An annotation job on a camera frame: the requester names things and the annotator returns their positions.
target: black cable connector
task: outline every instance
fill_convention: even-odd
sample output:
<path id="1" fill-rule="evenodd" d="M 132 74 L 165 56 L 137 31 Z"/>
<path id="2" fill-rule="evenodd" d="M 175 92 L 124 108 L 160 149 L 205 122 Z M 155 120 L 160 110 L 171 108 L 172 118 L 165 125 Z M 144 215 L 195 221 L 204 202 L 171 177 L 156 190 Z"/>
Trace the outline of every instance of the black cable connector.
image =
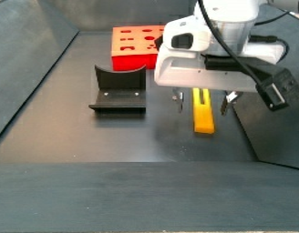
<path id="1" fill-rule="evenodd" d="M 254 42 L 254 43 L 259 43 L 259 42 L 275 43 L 276 41 L 278 41 L 278 38 L 274 35 L 267 35 L 267 36 L 251 35 L 250 37 L 250 42 Z"/>
<path id="2" fill-rule="evenodd" d="M 283 52 L 283 54 L 280 56 L 279 61 L 286 57 L 286 55 L 290 52 L 288 43 L 283 39 L 279 39 L 274 35 L 251 35 L 250 42 L 252 42 L 252 43 L 275 43 L 275 42 L 280 42 L 283 44 L 283 46 L 284 46 L 284 52 Z"/>

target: black bracket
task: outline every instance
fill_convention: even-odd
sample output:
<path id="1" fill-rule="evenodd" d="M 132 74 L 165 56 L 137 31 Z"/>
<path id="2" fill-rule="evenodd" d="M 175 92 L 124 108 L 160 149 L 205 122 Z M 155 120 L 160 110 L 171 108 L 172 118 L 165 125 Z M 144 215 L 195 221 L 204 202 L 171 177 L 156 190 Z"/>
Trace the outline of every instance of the black bracket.
<path id="1" fill-rule="evenodd" d="M 132 71 L 106 71 L 94 66 L 98 94 L 96 103 L 89 105 L 94 111 L 145 112 L 145 66 Z"/>

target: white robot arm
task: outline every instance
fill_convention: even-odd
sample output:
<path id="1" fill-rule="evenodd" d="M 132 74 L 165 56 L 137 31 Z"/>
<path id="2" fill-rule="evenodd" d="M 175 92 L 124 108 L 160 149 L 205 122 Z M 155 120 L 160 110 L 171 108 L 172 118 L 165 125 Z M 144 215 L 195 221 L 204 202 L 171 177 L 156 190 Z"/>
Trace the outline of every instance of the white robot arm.
<path id="1" fill-rule="evenodd" d="M 167 23 L 156 59 L 155 80 L 159 85 L 236 92 L 258 90 L 260 95 L 270 91 L 275 94 L 270 94 L 271 99 L 266 100 L 267 107 L 276 110 L 287 106 L 288 99 L 280 94 L 279 87 L 274 83 L 264 86 L 266 84 L 252 78 L 254 74 L 251 76 L 251 70 L 258 68 L 259 63 L 262 66 L 266 66 L 266 62 L 275 65 L 283 54 L 282 45 L 248 42 L 260 4 L 299 12 L 299 0 L 197 0 L 193 15 Z M 231 53 L 240 57 L 240 63 L 250 67 L 250 72 L 236 68 L 235 64 L 231 65 L 232 59 L 227 58 L 231 55 L 217 42 L 205 17 L 211 20 Z M 295 84 L 291 89 L 295 96 L 299 96 L 299 86 Z"/>

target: red object with holes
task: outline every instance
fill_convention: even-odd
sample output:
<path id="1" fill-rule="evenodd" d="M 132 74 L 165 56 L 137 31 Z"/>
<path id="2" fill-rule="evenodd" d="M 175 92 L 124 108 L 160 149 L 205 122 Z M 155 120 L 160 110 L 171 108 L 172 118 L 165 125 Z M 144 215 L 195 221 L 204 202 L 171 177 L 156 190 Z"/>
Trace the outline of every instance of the red object with holes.
<path id="1" fill-rule="evenodd" d="M 113 28 L 112 61 L 113 70 L 139 69 L 156 65 L 155 40 L 163 35 L 163 25 L 124 26 Z"/>

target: yellow object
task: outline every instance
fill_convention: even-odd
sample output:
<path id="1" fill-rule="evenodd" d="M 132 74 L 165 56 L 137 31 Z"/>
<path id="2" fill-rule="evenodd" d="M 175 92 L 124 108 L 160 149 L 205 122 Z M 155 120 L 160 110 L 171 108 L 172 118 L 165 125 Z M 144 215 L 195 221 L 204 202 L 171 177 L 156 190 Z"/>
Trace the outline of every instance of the yellow object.
<path id="1" fill-rule="evenodd" d="M 201 90 L 193 88 L 193 122 L 195 132 L 212 134 L 213 133 L 213 120 L 211 109 L 211 94 L 208 89 Z"/>

